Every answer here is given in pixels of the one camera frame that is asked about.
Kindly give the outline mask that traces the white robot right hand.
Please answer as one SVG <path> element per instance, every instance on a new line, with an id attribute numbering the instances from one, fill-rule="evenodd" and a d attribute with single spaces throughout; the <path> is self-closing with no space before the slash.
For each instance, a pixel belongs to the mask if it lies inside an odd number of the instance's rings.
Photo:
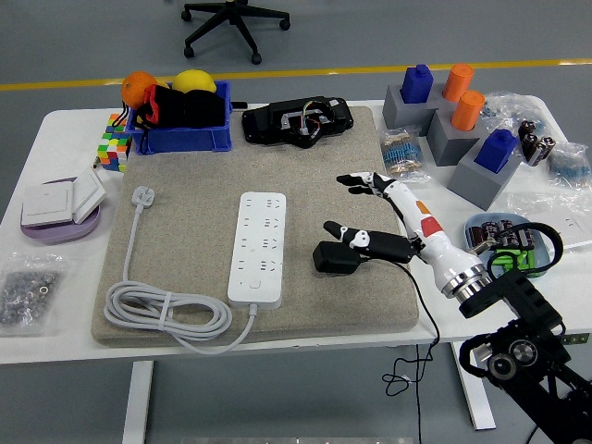
<path id="1" fill-rule="evenodd" d="M 430 265 L 436 287 L 447 298 L 472 292 L 491 282 L 477 255 L 456 247 L 426 206 L 402 182 L 376 172 L 337 177 L 352 194 L 375 195 L 389 202 L 407 232 L 405 237 L 381 231 L 347 228 L 327 221 L 324 229 L 350 249 L 373 259 L 407 264 L 415 256 Z"/>

